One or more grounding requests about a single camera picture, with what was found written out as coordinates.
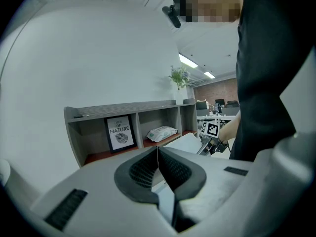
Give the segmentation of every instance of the wooden shelf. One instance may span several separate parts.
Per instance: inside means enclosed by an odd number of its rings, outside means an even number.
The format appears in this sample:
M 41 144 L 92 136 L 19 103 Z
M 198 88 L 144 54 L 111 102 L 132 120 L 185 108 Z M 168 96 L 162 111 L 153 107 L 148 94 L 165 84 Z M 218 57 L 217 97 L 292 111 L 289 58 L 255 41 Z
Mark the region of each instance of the wooden shelf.
M 193 135 L 195 135 L 197 133 L 197 131 L 190 131 L 190 130 L 185 130 L 182 132 L 182 136 L 188 134 L 188 133 L 193 133 Z
M 154 147 L 154 146 L 163 146 L 177 138 L 181 137 L 181 134 L 180 133 L 176 133 L 162 141 L 159 141 L 159 142 L 153 142 L 151 141 L 150 139 L 145 139 L 143 140 L 143 143 L 144 143 L 144 148 L 147 148 L 147 147 Z
M 138 149 L 138 147 L 126 149 L 126 150 L 123 150 L 123 151 L 120 151 L 120 152 L 117 152 L 117 153 L 113 153 L 113 154 L 110 151 L 100 152 L 100 153 L 96 153 L 96 154 L 89 154 L 87 156 L 87 158 L 85 159 L 84 165 L 86 165 L 88 163 L 91 163 L 93 161 L 96 161 L 96 160 L 101 160 L 101 159 L 109 158 L 109 157 L 112 157 L 112 156 L 117 156 L 117 155 L 129 152 L 129 151 L 133 151 L 133 150 L 136 150 L 136 149 Z

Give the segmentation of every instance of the potted plant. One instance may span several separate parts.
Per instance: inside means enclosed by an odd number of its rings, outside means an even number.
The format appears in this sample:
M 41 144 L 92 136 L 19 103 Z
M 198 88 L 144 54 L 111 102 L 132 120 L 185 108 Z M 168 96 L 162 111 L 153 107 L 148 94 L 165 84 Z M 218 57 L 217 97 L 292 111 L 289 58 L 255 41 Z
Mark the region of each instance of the potted plant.
M 183 98 L 180 92 L 180 89 L 184 88 L 186 83 L 189 81 L 189 73 L 185 71 L 185 68 L 174 68 L 171 66 L 171 81 L 175 82 L 177 84 L 178 90 L 176 92 L 176 104 L 182 105 L 183 104 Z

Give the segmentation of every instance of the framed picture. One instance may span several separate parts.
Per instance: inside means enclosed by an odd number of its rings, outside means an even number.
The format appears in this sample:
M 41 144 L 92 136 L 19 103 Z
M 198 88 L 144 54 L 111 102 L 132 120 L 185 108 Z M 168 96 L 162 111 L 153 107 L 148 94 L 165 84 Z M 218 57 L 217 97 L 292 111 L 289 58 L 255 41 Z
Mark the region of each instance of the framed picture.
M 130 115 L 104 118 L 111 153 L 137 146 Z

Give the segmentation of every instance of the brick wall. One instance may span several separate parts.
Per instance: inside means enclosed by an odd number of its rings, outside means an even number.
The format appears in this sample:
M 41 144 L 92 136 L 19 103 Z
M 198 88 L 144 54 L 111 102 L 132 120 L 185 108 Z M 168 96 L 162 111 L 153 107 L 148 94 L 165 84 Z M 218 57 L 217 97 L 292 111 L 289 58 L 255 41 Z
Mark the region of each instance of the brick wall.
M 215 103 L 215 99 L 225 99 L 225 104 L 230 100 L 237 100 L 237 79 L 229 79 L 210 83 L 194 88 L 195 99 L 206 99 L 210 104 Z

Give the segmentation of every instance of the person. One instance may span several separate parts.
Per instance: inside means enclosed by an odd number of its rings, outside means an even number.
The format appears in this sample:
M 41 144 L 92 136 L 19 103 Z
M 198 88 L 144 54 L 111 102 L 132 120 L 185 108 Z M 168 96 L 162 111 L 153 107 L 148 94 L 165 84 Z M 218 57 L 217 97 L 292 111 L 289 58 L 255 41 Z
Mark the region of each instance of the person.
M 219 133 L 235 138 L 230 159 L 254 161 L 295 133 L 280 94 L 303 65 L 314 31 L 313 0 L 173 0 L 187 22 L 238 24 L 236 64 L 240 112 Z

